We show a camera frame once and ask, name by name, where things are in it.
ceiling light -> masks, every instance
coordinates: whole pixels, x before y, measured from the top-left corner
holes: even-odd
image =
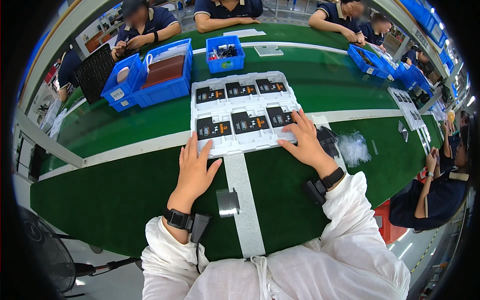
[[[403,250],[402,254],[399,256],[398,259],[402,259],[402,256],[405,254],[405,252],[407,252],[407,250],[412,246],[413,243],[410,243],[410,245],[408,245],[405,250]]]
[[[470,104],[472,104],[472,102],[475,100],[475,96],[472,96],[472,98],[470,98],[470,101],[468,102],[467,106],[470,106]]]

drawstring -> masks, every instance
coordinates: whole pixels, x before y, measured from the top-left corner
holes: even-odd
[[[271,300],[272,290],[270,284],[267,284],[267,258],[264,256],[252,255],[250,261],[255,265],[258,272],[258,281],[260,284],[260,299]]]

dark hair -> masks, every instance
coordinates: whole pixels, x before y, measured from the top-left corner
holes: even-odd
[[[460,112],[460,118],[465,124],[468,124],[470,122],[470,115],[464,110]]]
[[[390,20],[387,17],[385,17],[383,14],[376,13],[372,16],[371,23],[374,24],[374,23],[377,23],[377,22],[390,22]]]

smartwatch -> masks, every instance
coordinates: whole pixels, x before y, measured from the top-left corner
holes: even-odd
[[[338,167],[332,174],[320,179],[320,182],[326,189],[330,189],[335,183],[342,179],[343,175],[345,175],[345,172],[342,170],[342,168]]]
[[[176,209],[165,208],[163,217],[167,219],[167,224],[178,229],[192,231],[193,216],[179,212]]]

red stool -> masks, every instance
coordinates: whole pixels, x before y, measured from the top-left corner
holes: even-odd
[[[377,224],[379,224],[378,230],[380,231],[380,235],[384,239],[385,244],[393,243],[407,231],[406,228],[394,226],[388,221],[390,200],[385,201],[382,205],[375,208],[374,211],[375,214],[373,216],[377,219]]]

